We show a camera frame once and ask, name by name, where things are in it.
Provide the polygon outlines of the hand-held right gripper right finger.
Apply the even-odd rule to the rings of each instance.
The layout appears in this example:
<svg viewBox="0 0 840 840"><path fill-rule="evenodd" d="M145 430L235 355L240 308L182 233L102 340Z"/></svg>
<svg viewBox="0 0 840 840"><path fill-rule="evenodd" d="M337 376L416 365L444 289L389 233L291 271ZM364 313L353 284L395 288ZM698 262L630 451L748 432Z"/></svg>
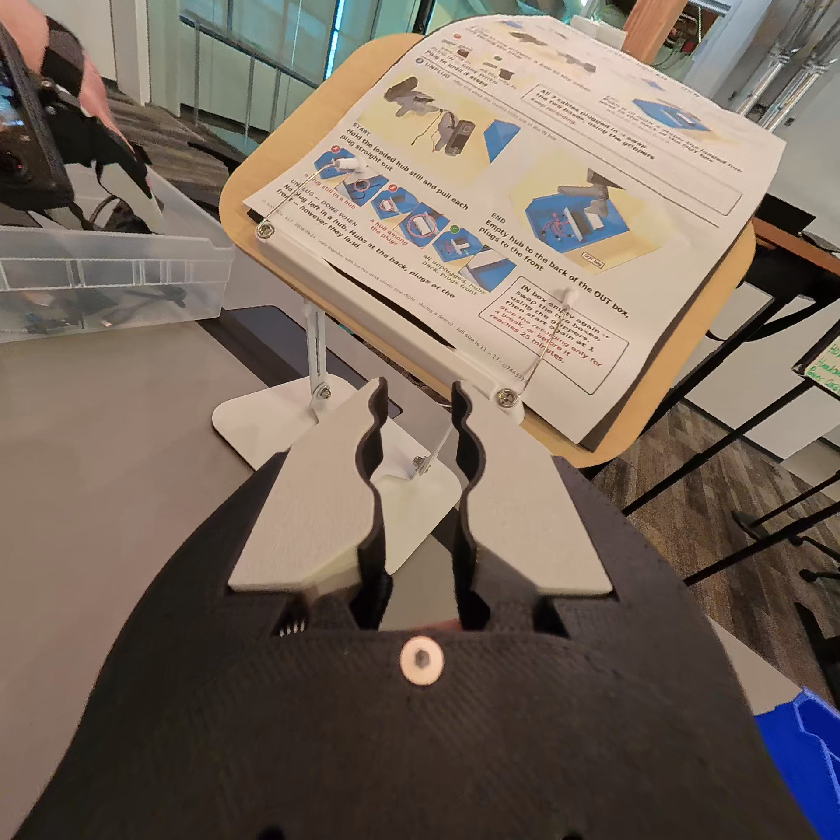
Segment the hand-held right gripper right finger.
<svg viewBox="0 0 840 840"><path fill-rule="evenodd" d="M551 453L470 383L451 392L458 504L453 575L459 620L489 623L502 604L534 623L555 598L611 596L601 558Z"/></svg>

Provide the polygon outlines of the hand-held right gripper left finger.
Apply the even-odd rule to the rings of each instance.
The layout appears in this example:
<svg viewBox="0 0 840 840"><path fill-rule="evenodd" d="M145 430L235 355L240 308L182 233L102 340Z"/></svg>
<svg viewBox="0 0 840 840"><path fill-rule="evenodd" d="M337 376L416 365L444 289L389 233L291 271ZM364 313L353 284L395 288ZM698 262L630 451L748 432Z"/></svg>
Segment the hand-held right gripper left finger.
<svg viewBox="0 0 840 840"><path fill-rule="evenodd" d="M380 623L391 597L382 497L385 379L373 379L290 447L228 579L235 592L284 592L349 603Z"/></svg>

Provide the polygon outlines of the clear plastic bin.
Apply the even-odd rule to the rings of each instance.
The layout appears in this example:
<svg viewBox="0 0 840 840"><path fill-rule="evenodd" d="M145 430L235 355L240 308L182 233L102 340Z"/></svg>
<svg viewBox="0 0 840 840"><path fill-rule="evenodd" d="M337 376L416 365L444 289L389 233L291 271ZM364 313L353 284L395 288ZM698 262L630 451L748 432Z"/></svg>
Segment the clear plastic bin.
<svg viewBox="0 0 840 840"><path fill-rule="evenodd" d="M2 226L1 342L218 316L235 250L220 223L154 171L162 234Z"/></svg>

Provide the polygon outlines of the person's left hand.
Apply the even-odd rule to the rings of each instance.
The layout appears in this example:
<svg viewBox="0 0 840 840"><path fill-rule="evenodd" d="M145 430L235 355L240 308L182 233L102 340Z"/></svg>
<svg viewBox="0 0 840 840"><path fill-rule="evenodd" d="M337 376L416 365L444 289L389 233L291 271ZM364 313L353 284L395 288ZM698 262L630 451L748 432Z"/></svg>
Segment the person's left hand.
<svg viewBox="0 0 840 840"><path fill-rule="evenodd" d="M84 113L100 119L121 140L126 140L113 120L98 69L78 37L50 16L45 16L45 21L47 40L39 74L68 91Z"/></svg>

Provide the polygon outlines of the instruction sheet on stand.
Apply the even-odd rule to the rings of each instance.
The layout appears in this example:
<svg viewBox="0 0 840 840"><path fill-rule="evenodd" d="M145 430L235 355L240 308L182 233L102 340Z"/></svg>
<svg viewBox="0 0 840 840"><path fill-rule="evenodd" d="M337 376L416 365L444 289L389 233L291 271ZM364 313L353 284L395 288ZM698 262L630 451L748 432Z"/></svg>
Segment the instruction sheet on stand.
<svg viewBox="0 0 840 840"><path fill-rule="evenodd" d="M351 107L411 48L420 35L388 35L355 50L320 88L292 113L229 176L219 210L225 234L249 257L261 264L290 289L334 316L331 329L348 327L372 348L381 351L434 394L448 403L451 385L459 378L453 368L454 352L404 319L396 310L374 298L353 280L325 266L326 280L310 280L291 257L273 256L258 242L256 222L248 215L245 200L285 170L308 157L315 144L341 120ZM733 291L750 268L755 252L751 223L721 259L707 284L696 294L668 339L647 364L633 391L615 411L600 444L588 450L573 444L539 415L527 410L522 427L553 455L578 468L595 467L619 456L665 415L667 391L683 364L704 337Z"/></svg>

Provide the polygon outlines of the glass railing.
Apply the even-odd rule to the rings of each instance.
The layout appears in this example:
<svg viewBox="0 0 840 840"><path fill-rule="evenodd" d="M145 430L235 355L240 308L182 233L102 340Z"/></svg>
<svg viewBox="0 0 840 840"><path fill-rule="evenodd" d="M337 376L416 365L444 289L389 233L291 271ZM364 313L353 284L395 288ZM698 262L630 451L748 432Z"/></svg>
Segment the glass railing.
<svg viewBox="0 0 840 840"><path fill-rule="evenodd" d="M355 50L424 34L436 2L179 2L182 114L251 152Z"/></svg>

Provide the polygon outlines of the blue plastic bin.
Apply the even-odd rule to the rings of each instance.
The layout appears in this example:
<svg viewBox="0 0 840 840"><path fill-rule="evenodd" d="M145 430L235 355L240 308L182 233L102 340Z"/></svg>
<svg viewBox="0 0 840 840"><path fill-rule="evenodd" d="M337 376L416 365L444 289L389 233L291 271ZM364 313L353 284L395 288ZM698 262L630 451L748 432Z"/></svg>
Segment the blue plastic bin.
<svg viewBox="0 0 840 840"><path fill-rule="evenodd" d="M755 718L797 804L822 839L839 838L839 713L803 688Z"/></svg>

